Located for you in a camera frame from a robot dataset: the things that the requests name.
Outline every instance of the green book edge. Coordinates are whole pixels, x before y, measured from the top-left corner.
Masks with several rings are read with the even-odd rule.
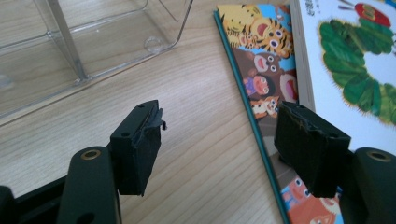
[[[250,124],[251,124],[250,126],[253,129],[253,133],[254,133],[254,136],[256,138],[256,142],[257,142],[257,144],[259,146],[259,151],[262,154],[262,161],[264,163],[265,170],[266,170],[268,178],[270,180],[271,187],[273,189],[273,192],[274,192],[274,195],[275,195],[275,198],[276,198],[276,203],[277,203],[277,205],[279,207],[280,215],[282,216],[282,219],[283,219],[284,223],[290,223],[289,217],[288,217],[288,213],[287,213],[287,209],[286,209],[285,204],[283,203],[283,199],[282,199],[282,197],[280,195],[279,185],[277,184],[276,178],[274,176],[272,163],[271,163],[271,161],[270,161],[270,159],[269,159],[269,157],[267,155],[267,152],[265,150],[264,142],[262,140],[262,134],[260,132],[260,129],[257,127],[257,123],[256,123],[256,120],[254,118],[253,111],[250,108],[250,103],[249,103],[248,97],[245,94],[243,81],[241,79],[241,75],[239,73],[239,69],[236,66],[235,58],[233,56],[230,44],[228,43],[227,35],[225,34],[225,32],[224,32],[224,30],[222,28],[222,23],[221,23],[221,19],[219,17],[219,12],[217,10],[215,10],[213,12],[213,14],[214,14],[214,17],[215,17],[216,25],[218,26],[218,30],[219,30],[219,33],[220,33],[220,37],[221,37],[222,43],[224,45],[225,51],[227,53],[228,59],[229,59],[230,64],[231,64],[231,68],[233,69],[233,74],[234,74],[234,78],[236,80],[236,84],[238,86],[239,92],[241,93],[242,101],[243,101],[245,109],[247,111],[247,116],[248,116],[248,119],[249,119]]]

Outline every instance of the cartoon face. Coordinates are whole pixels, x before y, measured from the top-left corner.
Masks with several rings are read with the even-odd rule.
[[[285,101],[296,103],[298,100],[297,78],[290,74],[280,76],[280,90]]]
[[[388,17],[368,4],[358,3],[355,5],[355,10],[358,15],[366,20],[373,21],[375,23],[390,27],[390,21]]]
[[[277,101],[279,100],[278,96],[269,96],[265,99],[263,105],[267,113],[276,118],[277,117]]]
[[[253,22],[249,31],[257,36],[260,48],[274,52],[282,58],[289,58],[293,53],[292,35],[280,22],[271,18],[260,18]]]
[[[278,96],[268,96],[265,100],[250,101],[253,114],[256,119],[261,119],[267,115],[273,118],[277,117]]]
[[[239,34],[239,43],[241,46],[244,46],[247,49],[259,49],[260,45],[257,44],[257,36],[252,35],[251,33],[240,33]]]
[[[246,25],[261,16],[260,10],[253,5],[218,6],[225,30],[243,32]]]
[[[260,95],[265,95],[270,91],[267,78],[265,77],[255,76],[253,78],[253,86],[256,92]]]
[[[251,24],[249,31],[257,36],[259,40],[264,40],[274,31],[274,20],[261,17]]]
[[[279,67],[281,58],[270,53],[259,53],[254,56],[254,65],[261,75],[274,76],[283,74]]]
[[[299,203],[305,201],[307,198],[309,198],[311,196],[311,193],[309,193],[305,184],[299,177],[296,177],[289,184],[289,188],[290,188],[290,191],[291,191],[294,199],[296,199]]]
[[[293,53],[291,34],[285,28],[279,28],[269,34],[269,37],[261,42],[263,49],[274,52],[282,58],[289,58]]]

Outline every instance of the cartoon tiger illustration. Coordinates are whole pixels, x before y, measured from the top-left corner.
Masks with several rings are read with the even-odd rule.
[[[245,32],[247,26],[262,16],[255,5],[218,6],[218,9],[224,30],[233,35]]]
[[[261,49],[273,52],[282,58],[294,53],[292,35],[280,22],[271,18],[259,18],[250,26],[249,32],[257,36]]]
[[[232,48],[244,47],[245,49],[259,49],[260,44],[257,42],[257,36],[250,33],[227,33],[228,41]]]
[[[289,58],[294,54],[291,33],[280,22],[271,18],[258,18],[243,32],[227,32],[232,48],[264,49],[278,54],[282,58]]]

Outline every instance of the black bracket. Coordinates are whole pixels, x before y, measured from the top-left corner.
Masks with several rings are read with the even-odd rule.
[[[347,134],[302,105],[282,102],[278,109],[275,146],[312,195],[332,198],[341,188],[345,223],[395,223],[395,156],[348,150]]]
[[[106,147],[88,147],[68,174],[15,199],[0,186],[0,223],[121,223],[119,194],[142,195],[166,124],[158,101],[138,105]]]

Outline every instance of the picture book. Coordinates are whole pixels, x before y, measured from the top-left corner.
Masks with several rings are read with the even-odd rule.
[[[218,5],[214,16],[285,223],[342,223],[338,195],[313,197],[274,146],[277,105],[299,99],[290,6]]]
[[[351,136],[350,150],[396,155],[394,3],[290,2],[300,104]]]

